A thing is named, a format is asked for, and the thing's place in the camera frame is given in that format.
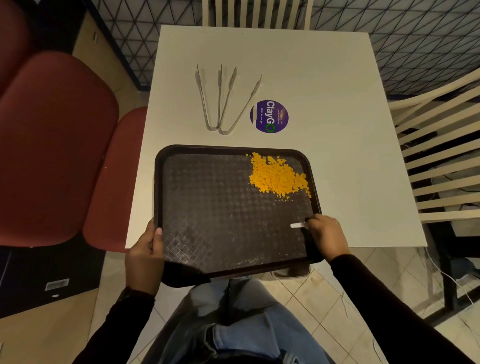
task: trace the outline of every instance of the sticker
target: sticker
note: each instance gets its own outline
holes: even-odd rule
[[[264,133],[277,133],[282,131],[288,124],[287,109],[277,101],[262,100],[250,110],[250,121],[255,127]]]

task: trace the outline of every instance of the black sleeve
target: black sleeve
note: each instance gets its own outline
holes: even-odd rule
[[[154,303],[153,297],[127,297],[114,304],[73,364],[127,363]]]
[[[390,364],[473,363],[401,302],[354,255],[338,256],[330,266]]]

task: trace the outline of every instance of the black tray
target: black tray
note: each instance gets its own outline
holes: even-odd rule
[[[304,191],[280,200],[250,184],[252,152],[305,173]],[[306,157],[292,149],[172,145],[155,158],[155,226],[162,227],[162,281],[185,287],[323,259],[293,222],[321,213]]]

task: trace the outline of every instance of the metal tongs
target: metal tongs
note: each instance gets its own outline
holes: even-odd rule
[[[233,70],[233,73],[232,73],[232,76],[230,77],[230,81],[228,83],[228,93],[227,93],[227,97],[225,99],[225,104],[223,105],[223,110],[222,110],[222,114],[220,115],[220,103],[221,103],[221,95],[222,95],[222,72],[223,72],[223,67],[222,67],[222,64],[220,64],[220,70],[218,71],[218,110],[217,110],[217,124],[215,127],[213,126],[210,126],[210,123],[208,122],[208,116],[207,116],[207,112],[206,112],[206,106],[205,106],[205,96],[204,96],[204,93],[203,93],[203,88],[202,88],[202,81],[201,81],[201,78],[200,78],[200,71],[198,69],[198,65],[197,65],[197,72],[195,74],[195,77],[197,79],[197,84],[198,84],[198,87],[200,89],[200,96],[202,98],[202,107],[203,107],[203,110],[204,110],[204,117],[205,117],[205,124],[207,126],[207,129],[211,132],[214,132],[215,130],[218,130],[218,132],[222,135],[228,135],[230,134],[233,129],[235,128],[235,126],[237,125],[238,121],[240,120],[240,117],[242,116],[243,112],[245,111],[245,109],[247,108],[248,104],[250,103],[250,101],[252,100],[253,96],[255,95],[255,93],[257,92],[258,88],[260,87],[260,82],[262,80],[262,76],[260,76],[260,79],[258,80],[257,84],[255,85],[255,88],[253,89],[252,93],[250,94],[250,98],[248,99],[247,103],[245,104],[245,106],[243,107],[242,111],[240,112],[240,115],[237,117],[237,119],[235,120],[235,122],[233,123],[233,125],[230,127],[230,129],[228,130],[223,130],[222,129],[222,124],[223,124],[223,117],[225,115],[225,109],[227,108],[227,103],[228,103],[228,99],[230,97],[230,92],[232,91],[232,88],[233,88],[233,83],[235,82],[235,78],[237,77],[237,67],[235,67],[235,69]]]

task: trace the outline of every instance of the yellow flakes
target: yellow flakes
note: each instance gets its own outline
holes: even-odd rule
[[[262,157],[258,153],[253,153],[253,170],[250,176],[250,183],[257,187],[260,192],[270,192],[279,197],[285,197],[287,194],[305,190],[308,197],[312,195],[308,189],[305,179],[305,173],[295,173],[292,167],[285,163],[285,159],[280,156],[275,160],[273,157]]]

